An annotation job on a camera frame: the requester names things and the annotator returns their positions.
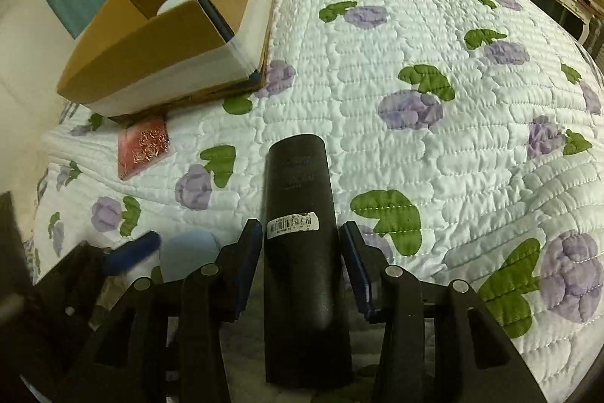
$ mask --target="light blue round object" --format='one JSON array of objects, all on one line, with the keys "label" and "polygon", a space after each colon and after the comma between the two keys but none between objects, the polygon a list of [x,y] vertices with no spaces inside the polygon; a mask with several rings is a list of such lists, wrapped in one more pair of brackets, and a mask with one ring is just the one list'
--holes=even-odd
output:
[{"label": "light blue round object", "polygon": [[180,280],[206,263],[213,263],[220,248],[216,237],[201,229],[163,240],[159,248],[159,264],[164,282]]}]

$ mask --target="barcode sticker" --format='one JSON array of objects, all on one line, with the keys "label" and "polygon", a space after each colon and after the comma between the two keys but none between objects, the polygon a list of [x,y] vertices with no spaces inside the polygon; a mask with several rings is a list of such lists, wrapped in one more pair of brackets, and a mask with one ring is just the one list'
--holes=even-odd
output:
[{"label": "barcode sticker", "polygon": [[314,212],[291,214],[273,219],[267,224],[267,239],[298,231],[318,231],[319,218]]}]

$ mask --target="red square package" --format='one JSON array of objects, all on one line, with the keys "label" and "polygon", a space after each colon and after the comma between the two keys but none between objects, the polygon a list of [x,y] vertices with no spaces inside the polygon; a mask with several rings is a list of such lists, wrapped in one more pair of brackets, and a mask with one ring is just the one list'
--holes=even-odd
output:
[{"label": "red square package", "polygon": [[120,133],[117,142],[117,175],[126,181],[167,156],[170,150],[163,117],[152,117]]}]

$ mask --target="bed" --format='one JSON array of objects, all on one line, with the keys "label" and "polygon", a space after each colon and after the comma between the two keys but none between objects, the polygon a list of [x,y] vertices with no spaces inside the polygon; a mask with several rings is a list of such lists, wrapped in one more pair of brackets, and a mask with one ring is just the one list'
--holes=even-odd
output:
[{"label": "bed", "polygon": [[[604,343],[603,97],[593,60],[528,0],[276,0],[267,86],[170,112],[170,154],[130,180],[117,178],[119,127],[66,106],[44,137],[29,268],[40,278],[82,240],[115,247],[148,230],[232,243],[262,218],[269,147],[317,134],[338,224],[357,221],[420,279],[469,281],[547,400],[563,402]],[[224,146],[232,172],[217,185]],[[132,207],[134,223],[122,216]],[[158,263],[106,286],[100,312]],[[350,322],[357,386],[268,386],[257,274],[247,311],[223,331],[233,401],[364,401],[383,329],[352,304]]]}]

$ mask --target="white wall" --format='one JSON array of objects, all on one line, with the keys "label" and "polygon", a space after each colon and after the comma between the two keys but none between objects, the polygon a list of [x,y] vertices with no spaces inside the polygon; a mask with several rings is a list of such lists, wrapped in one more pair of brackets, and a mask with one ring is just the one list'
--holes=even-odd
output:
[{"label": "white wall", "polygon": [[13,190],[24,220],[48,162],[40,137],[57,125],[55,86],[75,43],[46,0],[0,0],[0,191]]}]

